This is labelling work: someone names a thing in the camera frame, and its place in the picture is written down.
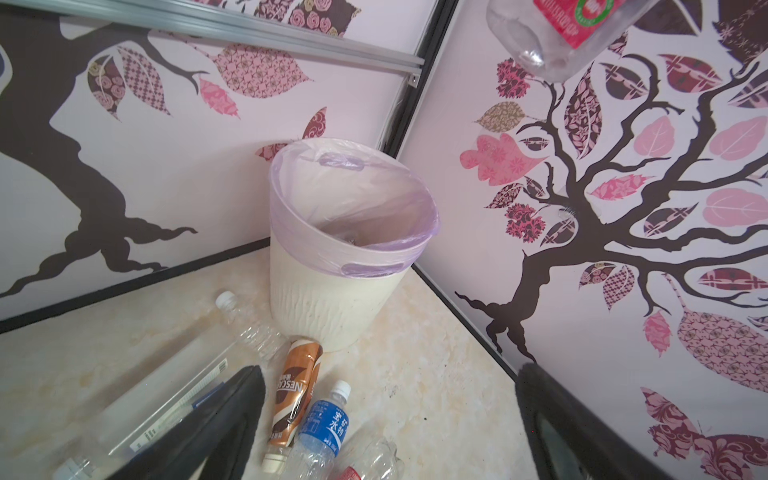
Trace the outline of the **blue label water bottle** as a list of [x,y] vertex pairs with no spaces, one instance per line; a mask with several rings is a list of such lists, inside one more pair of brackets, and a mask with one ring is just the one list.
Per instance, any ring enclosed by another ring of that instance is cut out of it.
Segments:
[[351,386],[339,380],[326,398],[313,403],[280,479],[323,480],[330,476],[350,426],[346,411],[350,394]]

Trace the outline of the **tall clear blue cap bottle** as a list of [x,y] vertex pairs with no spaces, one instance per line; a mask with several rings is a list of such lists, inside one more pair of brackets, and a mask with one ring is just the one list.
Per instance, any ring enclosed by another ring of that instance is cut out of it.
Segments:
[[491,1],[486,21],[516,64],[545,81],[563,82],[654,5],[646,0]]

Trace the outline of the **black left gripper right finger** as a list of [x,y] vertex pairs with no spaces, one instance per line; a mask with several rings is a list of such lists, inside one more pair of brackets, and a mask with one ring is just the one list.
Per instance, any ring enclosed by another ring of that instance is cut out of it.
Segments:
[[535,363],[515,380],[518,406],[540,479],[668,479]]

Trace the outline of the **red label cola bottle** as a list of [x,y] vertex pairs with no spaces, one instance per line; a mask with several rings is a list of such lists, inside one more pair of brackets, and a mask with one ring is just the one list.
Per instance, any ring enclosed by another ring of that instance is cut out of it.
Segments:
[[329,479],[400,480],[405,464],[398,457],[397,446],[386,438],[353,442],[337,458]]

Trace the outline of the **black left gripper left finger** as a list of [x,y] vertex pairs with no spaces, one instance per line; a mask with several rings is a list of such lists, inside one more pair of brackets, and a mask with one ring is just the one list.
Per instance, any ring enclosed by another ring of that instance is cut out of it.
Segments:
[[239,370],[197,409],[111,475],[113,479],[240,479],[251,455],[266,385],[259,366]]

